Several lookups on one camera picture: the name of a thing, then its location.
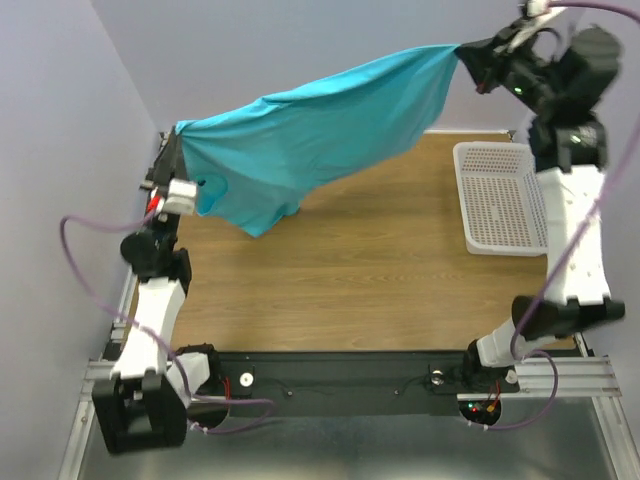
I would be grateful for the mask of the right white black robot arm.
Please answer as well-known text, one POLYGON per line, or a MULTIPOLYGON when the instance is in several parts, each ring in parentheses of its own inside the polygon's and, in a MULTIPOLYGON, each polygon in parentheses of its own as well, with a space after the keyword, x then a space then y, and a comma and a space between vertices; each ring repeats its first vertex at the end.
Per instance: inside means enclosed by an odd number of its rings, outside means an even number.
POLYGON ((600 27, 575 34, 558 59, 534 51, 541 18, 518 19, 455 53, 476 89, 503 87, 534 114, 528 135, 545 205, 547 274, 541 292, 514 298, 507 321, 467 347, 463 384, 482 390, 517 361, 576 333, 620 320, 602 260, 600 215, 608 142, 594 111, 616 79, 622 52, 600 27))

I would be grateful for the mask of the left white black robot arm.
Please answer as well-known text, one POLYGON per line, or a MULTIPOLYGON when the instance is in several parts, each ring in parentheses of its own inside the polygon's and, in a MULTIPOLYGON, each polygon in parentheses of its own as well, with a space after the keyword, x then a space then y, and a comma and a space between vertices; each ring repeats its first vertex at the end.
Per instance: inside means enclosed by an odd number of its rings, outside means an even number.
POLYGON ((182 141, 164 138, 142 184, 148 190, 147 219, 120 244, 138 279, 138 303, 129 334, 108 378, 92 390, 92 401, 112 455, 183 444, 190 393, 215 392, 223 371, 208 344, 172 353, 169 342, 192 279, 189 253, 175 246, 182 216, 195 211, 197 184, 186 171, 182 141))

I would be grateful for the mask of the turquoise t shirt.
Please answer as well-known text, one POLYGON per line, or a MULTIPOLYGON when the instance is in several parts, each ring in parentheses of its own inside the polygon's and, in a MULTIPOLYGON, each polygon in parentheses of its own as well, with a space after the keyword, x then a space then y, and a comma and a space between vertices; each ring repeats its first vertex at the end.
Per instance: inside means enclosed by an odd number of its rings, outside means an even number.
POLYGON ((253 237, 318 187, 411 150, 441 115, 457 58, 421 46, 175 125, 196 211, 253 237))

